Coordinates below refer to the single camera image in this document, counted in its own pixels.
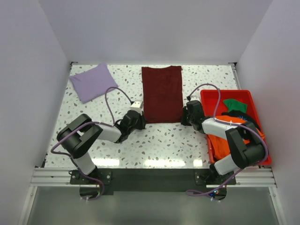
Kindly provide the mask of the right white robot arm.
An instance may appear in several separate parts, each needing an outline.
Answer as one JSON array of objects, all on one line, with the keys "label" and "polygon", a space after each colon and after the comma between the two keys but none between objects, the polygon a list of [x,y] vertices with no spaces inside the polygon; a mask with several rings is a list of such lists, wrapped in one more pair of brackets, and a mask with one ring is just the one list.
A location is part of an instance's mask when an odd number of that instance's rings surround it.
[{"label": "right white robot arm", "polygon": [[232,172],[263,162],[268,157],[267,145],[252,122],[234,123],[205,116],[198,100],[188,101],[183,107],[181,124],[192,126],[202,134],[219,137],[228,144],[229,155],[210,165],[206,183],[220,184]]}]

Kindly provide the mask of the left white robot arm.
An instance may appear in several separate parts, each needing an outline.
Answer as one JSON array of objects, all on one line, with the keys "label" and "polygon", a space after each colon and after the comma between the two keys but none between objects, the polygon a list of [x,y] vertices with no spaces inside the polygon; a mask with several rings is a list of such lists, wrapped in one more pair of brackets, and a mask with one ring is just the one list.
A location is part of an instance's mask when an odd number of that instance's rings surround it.
[{"label": "left white robot arm", "polygon": [[58,145],[61,145],[69,157],[79,168],[81,179],[87,183],[98,183],[100,175],[88,151],[93,143],[99,139],[112,143],[122,143],[135,130],[144,130],[146,119],[143,111],[129,110],[122,119],[110,126],[102,122],[95,122],[81,114],[57,134]]}]

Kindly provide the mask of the maroon t shirt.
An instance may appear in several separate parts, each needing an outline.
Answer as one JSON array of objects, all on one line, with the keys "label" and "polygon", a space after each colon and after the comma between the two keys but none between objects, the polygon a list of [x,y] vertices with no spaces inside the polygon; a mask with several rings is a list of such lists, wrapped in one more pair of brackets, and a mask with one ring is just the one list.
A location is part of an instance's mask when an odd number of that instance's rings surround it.
[{"label": "maroon t shirt", "polygon": [[182,67],[142,67],[144,115],[148,123],[177,123],[183,115]]}]

